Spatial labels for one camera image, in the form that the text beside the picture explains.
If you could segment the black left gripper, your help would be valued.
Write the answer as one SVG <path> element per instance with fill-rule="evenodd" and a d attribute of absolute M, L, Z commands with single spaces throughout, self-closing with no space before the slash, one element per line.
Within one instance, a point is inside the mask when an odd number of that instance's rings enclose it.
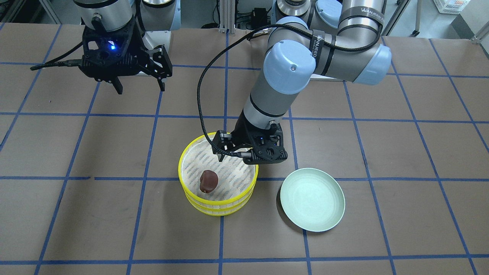
<path fill-rule="evenodd" d="M 218 160 L 224 157 L 242 158 L 245 164 L 274 164 L 284 162 L 288 153 L 283 146 L 283 131 L 279 123 L 269 122 L 269 129 L 255 127 L 241 113 L 235 129 L 228 134 L 215 133 L 211 141 L 212 152 Z"/>

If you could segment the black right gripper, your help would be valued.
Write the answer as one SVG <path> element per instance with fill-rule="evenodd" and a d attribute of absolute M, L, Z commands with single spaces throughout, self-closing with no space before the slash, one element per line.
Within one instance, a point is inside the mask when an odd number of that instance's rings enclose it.
<path fill-rule="evenodd" d="M 173 75 L 173 65 L 164 45 L 148 50 L 142 40 L 144 31 L 132 16 L 116 30 L 109 31 L 101 15 L 93 15 L 92 27 L 86 26 L 82 35 L 83 56 L 80 70 L 98 82 L 105 81 L 122 95 L 119 77 L 139 73 L 157 80 L 160 91 L 165 91 L 165 81 Z"/>

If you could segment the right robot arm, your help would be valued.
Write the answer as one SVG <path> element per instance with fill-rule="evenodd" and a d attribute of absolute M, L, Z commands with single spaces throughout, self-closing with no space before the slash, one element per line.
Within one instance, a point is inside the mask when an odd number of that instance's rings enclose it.
<path fill-rule="evenodd" d="M 169 45 L 153 38 L 181 26 L 178 0 L 76 0 L 85 24 L 83 56 L 75 65 L 86 76 L 107 82 L 122 94 L 121 76 L 144 73 L 161 91 L 173 74 Z"/>

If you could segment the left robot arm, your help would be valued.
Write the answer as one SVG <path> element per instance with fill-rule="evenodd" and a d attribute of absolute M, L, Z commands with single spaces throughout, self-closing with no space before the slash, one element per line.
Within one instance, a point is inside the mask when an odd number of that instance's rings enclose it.
<path fill-rule="evenodd" d="M 392 54 L 380 45 L 385 0 L 345 0 L 338 31 L 311 30 L 298 17 L 270 26 L 262 70 L 234 130 L 219 130 L 209 139 L 212 151 L 241 158 L 245 164 L 272 164 L 287 159 L 280 121 L 312 75 L 357 84 L 377 85 L 388 73 Z"/>

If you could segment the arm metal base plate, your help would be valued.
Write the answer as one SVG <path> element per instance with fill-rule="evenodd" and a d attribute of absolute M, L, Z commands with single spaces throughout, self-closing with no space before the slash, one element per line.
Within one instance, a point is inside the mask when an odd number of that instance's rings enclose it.
<path fill-rule="evenodd" d="M 148 50 L 155 49 L 157 46 L 164 46 L 166 51 L 170 50 L 171 31 L 147 31 L 142 36 L 143 43 Z"/>
<path fill-rule="evenodd" d="M 323 76 L 319 74 L 312 74 L 310 77 L 311 81 L 344 81 L 343 79 L 335 78 L 335 77 L 329 77 L 329 76 Z"/>

